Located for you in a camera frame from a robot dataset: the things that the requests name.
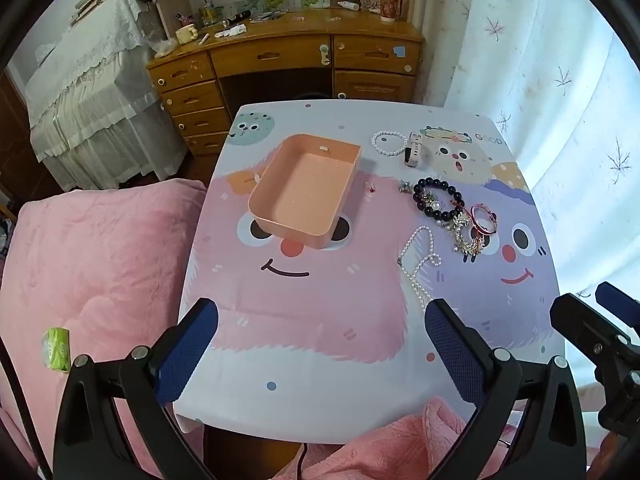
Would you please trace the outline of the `white lace cover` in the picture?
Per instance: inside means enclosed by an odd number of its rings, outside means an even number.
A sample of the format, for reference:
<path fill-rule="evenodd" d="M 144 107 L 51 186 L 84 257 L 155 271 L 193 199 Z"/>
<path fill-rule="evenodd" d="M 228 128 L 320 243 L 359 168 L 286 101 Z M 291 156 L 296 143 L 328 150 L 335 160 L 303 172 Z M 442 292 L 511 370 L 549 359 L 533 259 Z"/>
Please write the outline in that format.
<path fill-rule="evenodd" d="M 26 87 L 30 144 L 63 191 L 165 180 L 186 144 L 151 76 L 162 28 L 140 0 L 105 0 L 64 32 Z"/>

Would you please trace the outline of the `pink plastic tray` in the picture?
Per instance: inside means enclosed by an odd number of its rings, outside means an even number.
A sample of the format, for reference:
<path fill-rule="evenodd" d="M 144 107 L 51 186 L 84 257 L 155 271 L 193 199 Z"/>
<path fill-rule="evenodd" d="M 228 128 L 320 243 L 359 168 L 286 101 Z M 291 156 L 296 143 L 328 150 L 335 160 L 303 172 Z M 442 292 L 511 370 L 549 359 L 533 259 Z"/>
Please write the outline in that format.
<path fill-rule="evenodd" d="M 248 199 L 265 232 L 304 246 L 329 245 L 354 182 L 357 144 L 299 133 L 282 141 Z"/>

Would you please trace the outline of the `pink smart watch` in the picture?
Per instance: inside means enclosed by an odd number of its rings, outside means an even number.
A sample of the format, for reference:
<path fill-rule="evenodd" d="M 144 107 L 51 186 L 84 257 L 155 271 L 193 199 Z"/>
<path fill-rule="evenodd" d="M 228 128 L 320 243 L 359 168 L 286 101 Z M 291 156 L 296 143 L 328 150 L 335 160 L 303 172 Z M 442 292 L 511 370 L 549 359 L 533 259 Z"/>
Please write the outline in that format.
<path fill-rule="evenodd" d="M 422 134 L 420 132 L 410 133 L 404 151 L 404 162 L 407 167 L 416 168 L 420 164 L 422 148 Z"/>

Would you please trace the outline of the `red patterned paper cup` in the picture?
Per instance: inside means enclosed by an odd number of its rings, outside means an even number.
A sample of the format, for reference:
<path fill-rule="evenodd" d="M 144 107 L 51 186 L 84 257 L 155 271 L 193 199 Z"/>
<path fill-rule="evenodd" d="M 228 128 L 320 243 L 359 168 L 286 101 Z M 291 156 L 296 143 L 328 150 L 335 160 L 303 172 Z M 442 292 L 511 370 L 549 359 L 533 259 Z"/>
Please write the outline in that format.
<path fill-rule="evenodd" d="M 384 23 L 397 20 L 401 7 L 401 0 L 380 0 L 380 17 Z"/>

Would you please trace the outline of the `gold rhinestone jewelry cluster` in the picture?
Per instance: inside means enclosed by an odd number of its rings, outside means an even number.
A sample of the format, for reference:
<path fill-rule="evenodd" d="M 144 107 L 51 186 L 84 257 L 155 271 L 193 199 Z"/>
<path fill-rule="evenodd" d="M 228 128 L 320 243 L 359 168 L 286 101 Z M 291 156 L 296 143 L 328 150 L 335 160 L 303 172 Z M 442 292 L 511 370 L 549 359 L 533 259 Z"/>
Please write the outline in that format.
<path fill-rule="evenodd" d="M 483 249 L 483 235 L 475 231 L 471 215 L 464 208 L 445 211 L 440 226 L 449 234 L 454 252 L 464 261 L 474 261 Z"/>

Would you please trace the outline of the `blue flower earring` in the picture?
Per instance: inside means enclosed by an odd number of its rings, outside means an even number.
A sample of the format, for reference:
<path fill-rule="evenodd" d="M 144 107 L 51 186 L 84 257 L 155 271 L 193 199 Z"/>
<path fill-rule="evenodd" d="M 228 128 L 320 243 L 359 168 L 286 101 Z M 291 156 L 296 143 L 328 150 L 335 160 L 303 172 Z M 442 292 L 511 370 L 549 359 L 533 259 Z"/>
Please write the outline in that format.
<path fill-rule="evenodd" d="M 412 185 L 408 181 L 401 181 L 398 190 L 401 193 L 411 193 Z"/>

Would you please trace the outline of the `cartoon printed tablecloth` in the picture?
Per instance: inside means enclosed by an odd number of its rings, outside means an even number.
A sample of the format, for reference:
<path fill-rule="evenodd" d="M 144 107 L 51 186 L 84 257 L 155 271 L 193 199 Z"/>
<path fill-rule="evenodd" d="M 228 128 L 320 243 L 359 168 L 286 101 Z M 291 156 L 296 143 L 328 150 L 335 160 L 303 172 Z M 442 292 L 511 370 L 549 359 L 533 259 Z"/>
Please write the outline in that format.
<path fill-rule="evenodd" d="M 404 162 L 412 132 L 422 134 L 416 168 Z M 278 147 L 299 133 L 361 148 L 323 249 L 265 232 L 248 211 Z M 474 261 L 440 226 L 456 208 L 483 235 Z M 564 351 L 549 321 L 559 286 L 533 195 L 495 124 L 477 114 L 352 100 L 241 107 L 188 267 L 183 298 L 207 294 L 219 323 L 175 409 L 239 434 L 343 443 L 432 396 L 470 414 L 424 328 L 432 298 L 518 359 Z"/>

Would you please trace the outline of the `wooden desk with drawers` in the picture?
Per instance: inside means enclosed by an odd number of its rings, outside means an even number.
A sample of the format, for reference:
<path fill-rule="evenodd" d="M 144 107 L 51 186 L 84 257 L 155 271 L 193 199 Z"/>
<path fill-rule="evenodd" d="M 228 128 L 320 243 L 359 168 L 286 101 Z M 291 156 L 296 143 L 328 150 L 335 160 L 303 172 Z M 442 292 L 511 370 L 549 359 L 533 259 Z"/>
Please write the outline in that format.
<path fill-rule="evenodd" d="M 245 104 L 308 99 L 408 102 L 423 35 L 370 13 L 310 10 L 194 40 L 148 71 L 190 152 L 215 157 Z"/>

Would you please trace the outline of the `pink fleece blanket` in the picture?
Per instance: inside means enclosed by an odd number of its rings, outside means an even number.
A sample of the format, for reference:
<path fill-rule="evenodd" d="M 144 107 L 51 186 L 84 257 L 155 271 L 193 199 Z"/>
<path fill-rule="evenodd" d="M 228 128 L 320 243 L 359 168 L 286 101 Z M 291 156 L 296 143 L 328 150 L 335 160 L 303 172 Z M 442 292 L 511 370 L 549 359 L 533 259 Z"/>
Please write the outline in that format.
<path fill-rule="evenodd" d="M 68 373 L 49 370 L 41 341 L 70 332 L 70 368 L 126 358 L 151 347 L 201 298 L 182 296 L 198 218 L 201 183 L 171 179 L 115 191 L 73 191 L 26 204 L 1 277 L 1 421 L 27 463 L 53 476 L 58 411 Z M 203 428 L 183 429 L 203 460 Z M 137 461 L 163 479 L 127 403 L 115 405 Z"/>

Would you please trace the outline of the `cream ceramic mug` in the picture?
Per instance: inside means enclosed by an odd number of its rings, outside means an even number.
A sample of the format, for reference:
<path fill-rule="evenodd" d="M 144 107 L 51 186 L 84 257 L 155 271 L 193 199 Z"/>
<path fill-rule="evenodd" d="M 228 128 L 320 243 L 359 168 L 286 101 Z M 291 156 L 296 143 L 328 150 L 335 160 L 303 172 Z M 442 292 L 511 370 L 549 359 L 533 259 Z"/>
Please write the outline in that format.
<path fill-rule="evenodd" d="M 188 44 L 198 39 L 198 29 L 194 24 L 187 24 L 176 30 L 178 44 Z"/>

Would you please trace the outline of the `green tissue packet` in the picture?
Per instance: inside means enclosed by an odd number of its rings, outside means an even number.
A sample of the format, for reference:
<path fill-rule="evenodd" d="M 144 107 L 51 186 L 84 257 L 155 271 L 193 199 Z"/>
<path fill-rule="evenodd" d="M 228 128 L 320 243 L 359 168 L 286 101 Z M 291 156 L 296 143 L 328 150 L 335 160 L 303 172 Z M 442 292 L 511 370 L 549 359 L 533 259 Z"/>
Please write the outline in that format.
<path fill-rule="evenodd" d="M 45 367 L 62 373 L 70 371 L 70 332 L 66 328 L 49 328 L 42 337 L 41 347 Z"/>

